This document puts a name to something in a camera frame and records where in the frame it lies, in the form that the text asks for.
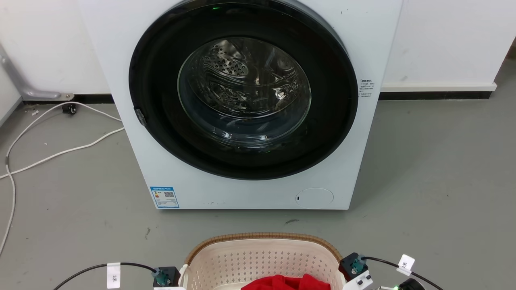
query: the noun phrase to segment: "washing machine door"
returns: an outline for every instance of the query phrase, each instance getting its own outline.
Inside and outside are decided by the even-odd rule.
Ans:
[[[349,132],[357,80],[341,41],[277,0],[194,0],[145,32],[129,73],[135,112],[206,172],[274,179],[328,157]]]

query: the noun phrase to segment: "caster wheel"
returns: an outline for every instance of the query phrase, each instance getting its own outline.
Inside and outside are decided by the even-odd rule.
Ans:
[[[75,115],[77,113],[77,107],[75,104],[66,104],[62,107],[63,114]]]

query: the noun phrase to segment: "white washing machine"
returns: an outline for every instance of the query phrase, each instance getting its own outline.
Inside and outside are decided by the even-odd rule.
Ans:
[[[156,208],[349,208],[401,0],[79,5]]]

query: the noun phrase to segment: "concrete floor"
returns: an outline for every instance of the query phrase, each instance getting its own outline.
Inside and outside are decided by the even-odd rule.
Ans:
[[[444,289],[512,288],[516,62],[506,62],[496,82],[487,101],[380,102],[348,211],[158,211],[125,132],[16,174],[17,210],[0,257],[0,288],[53,289],[106,262],[179,267],[206,238],[261,231],[312,234],[343,255],[355,251],[395,263],[406,253],[416,259],[414,271]],[[113,105],[95,107],[117,115]],[[37,117],[31,112],[17,109],[0,128],[1,155]],[[73,117],[56,110],[15,145],[10,168],[120,126],[86,109]],[[8,179],[0,180],[0,192],[3,234]],[[369,266],[377,287],[406,278],[389,266]],[[62,289],[105,289],[105,275],[94,270]],[[122,289],[152,286],[143,269],[124,267],[122,278]]]

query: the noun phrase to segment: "red clothing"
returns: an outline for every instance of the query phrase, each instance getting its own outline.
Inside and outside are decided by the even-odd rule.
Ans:
[[[331,290],[330,284],[305,274],[303,278],[281,275],[265,277],[244,286],[241,290]]]

